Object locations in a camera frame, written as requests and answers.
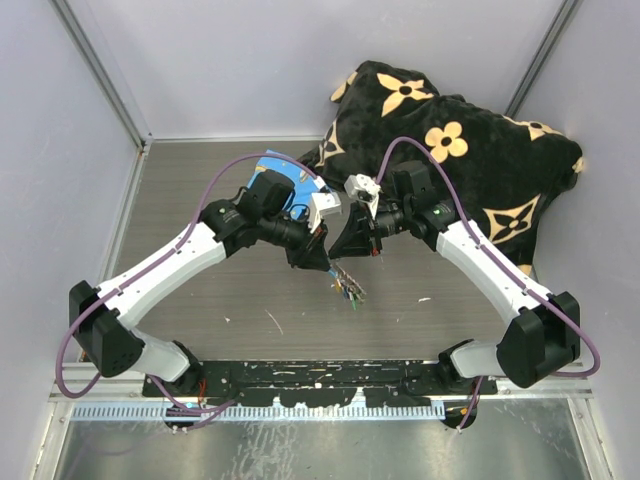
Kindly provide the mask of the white blue large keyring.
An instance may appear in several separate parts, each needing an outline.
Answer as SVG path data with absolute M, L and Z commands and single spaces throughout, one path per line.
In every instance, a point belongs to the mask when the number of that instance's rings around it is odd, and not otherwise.
M 333 279 L 334 287 L 346 299 L 355 303 L 362 303 L 366 292 L 361 285 L 339 265 L 333 265 L 328 273 Z

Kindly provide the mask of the bunch of coloured keys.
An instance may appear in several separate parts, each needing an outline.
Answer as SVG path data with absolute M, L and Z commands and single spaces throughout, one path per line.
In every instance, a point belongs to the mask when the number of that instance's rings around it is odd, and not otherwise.
M 359 284 L 349 279 L 335 277 L 333 286 L 354 310 L 357 310 L 364 303 L 366 292 Z

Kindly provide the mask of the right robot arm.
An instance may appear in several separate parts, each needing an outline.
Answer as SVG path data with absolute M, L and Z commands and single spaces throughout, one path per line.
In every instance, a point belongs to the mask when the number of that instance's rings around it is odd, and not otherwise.
M 329 255 L 376 256 L 383 239 L 408 232 L 485 295 L 506 326 L 504 335 L 498 342 L 465 340 L 441 352 L 438 379 L 444 390 L 462 393 L 479 376 L 506 377 L 528 388 L 578 359 L 580 307 L 571 294 L 554 294 L 514 266 L 475 222 L 462 218 L 453 199 L 439 198 L 423 163 L 402 163 L 392 178 L 393 194 L 384 198 L 374 179 L 348 177 L 349 218 Z

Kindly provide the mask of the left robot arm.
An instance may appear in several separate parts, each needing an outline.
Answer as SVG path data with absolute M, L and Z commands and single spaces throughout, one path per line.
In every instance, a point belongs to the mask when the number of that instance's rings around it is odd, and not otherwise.
M 209 203 L 172 242 L 97 287 L 81 281 L 69 292 L 70 328 L 104 378 L 132 370 L 155 377 L 178 396 L 193 395 L 204 377 L 198 359 L 181 343 L 138 329 L 143 317 L 201 271 L 259 241 L 282 247 L 293 268 L 327 272 L 325 216 L 339 197 L 321 181 L 292 217 L 286 207 L 294 182 L 273 170 L 257 174 L 236 197 Z

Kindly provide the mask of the blue space print cloth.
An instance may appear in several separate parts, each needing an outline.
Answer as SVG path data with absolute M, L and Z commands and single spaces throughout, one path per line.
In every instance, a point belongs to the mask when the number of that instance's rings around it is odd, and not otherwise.
M 247 187 L 250 188 L 258 174 L 265 170 L 274 170 L 286 176 L 294 183 L 294 191 L 285 204 L 284 210 L 294 220 L 307 219 L 311 206 L 311 195 L 320 192 L 326 187 L 326 183 L 321 177 L 313 179 L 297 165 L 272 157 L 275 151 L 268 150 L 267 153 L 268 156 L 263 156 L 257 161 L 254 175 L 247 183 Z

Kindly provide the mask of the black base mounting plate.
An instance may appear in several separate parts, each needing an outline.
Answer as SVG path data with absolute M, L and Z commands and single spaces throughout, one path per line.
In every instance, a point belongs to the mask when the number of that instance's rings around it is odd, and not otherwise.
M 345 407 L 358 392 L 368 408 L 429 406 L 435 398 L 467 398 L 473 380 L 447 380 L 424 360 L 206 361 L 196 391 L 221 404 L 248 407 Z

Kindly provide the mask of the black floral plush pillow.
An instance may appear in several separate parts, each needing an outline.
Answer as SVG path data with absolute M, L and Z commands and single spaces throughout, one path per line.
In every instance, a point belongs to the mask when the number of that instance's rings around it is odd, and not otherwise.
M 332 94 L 338 108 L 319 145 L 299 157 L 332 188 L 389 164 L 441 165 L 465 212 L 529 274 L 541 217 L 584 168 L 579 144 L 536 121 L 517 121 L 445 95 L 425 74 L 368 60 Z

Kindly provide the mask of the aluminium frame rail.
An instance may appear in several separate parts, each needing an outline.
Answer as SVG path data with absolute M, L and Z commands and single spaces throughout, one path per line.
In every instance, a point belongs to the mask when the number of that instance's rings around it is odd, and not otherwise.
M 81 390 L 97 373 L 97 369 L 88 362 L 69 362 L 62 366 L 63 377 L 69 390 Z M 589 399 L 593 392 L 589 380 L 586 378 L 555 378 L 547 377 L 536 385 L 523 389 L 509 380 L 496 379 L 497 392 L 495 394 L 482 393 L 490 400 L 498 399 Z M 143 395 L 146 380 L 138 372 L 125 372 L 120 376 L 99 380 L 78 401 L 151 401 L 151 397 Z

